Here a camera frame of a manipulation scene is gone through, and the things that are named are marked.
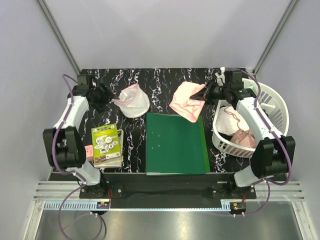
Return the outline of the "white mesh laundry bag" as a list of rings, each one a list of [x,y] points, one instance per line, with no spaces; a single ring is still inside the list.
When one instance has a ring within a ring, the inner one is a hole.
[[[118,99],[114,100],[114,104],[118,106],[127,118],[138,118],[148,112],[150,108],[150,100],[147,94],[135,83],[123,89]]]

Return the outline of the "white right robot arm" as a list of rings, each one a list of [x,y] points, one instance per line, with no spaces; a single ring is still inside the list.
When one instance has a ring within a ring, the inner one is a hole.
[[[260,92],[245,88],[240,68],[220,69],[225,83],[210,80],[203,89],[190,96],[191,100],[205,101],[211,105],[215,100],[227,101],[246,121],[257,142],[250,165],[236,172],[227,185],[228,195],[239,198],[245,187],[261,182],[278,186],[287,185],[292,178],[292,162],[296,142],[292,136],[283,135],[269,120],[258,102]]]

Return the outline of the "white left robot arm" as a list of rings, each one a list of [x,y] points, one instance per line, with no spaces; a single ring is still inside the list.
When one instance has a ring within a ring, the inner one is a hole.
[[[108,186],[102,173],[86,160],[79,127],[90,108],[104,112],[114,94],[104,83],[94,85],[94,77],[89,74],[80,74],[77,79],[63,74],[62,78],[69,90],[66,108],[58,122],[42,133],[49,165],[62,175],[73,175],[90,187],[95,197],[103,198]]]

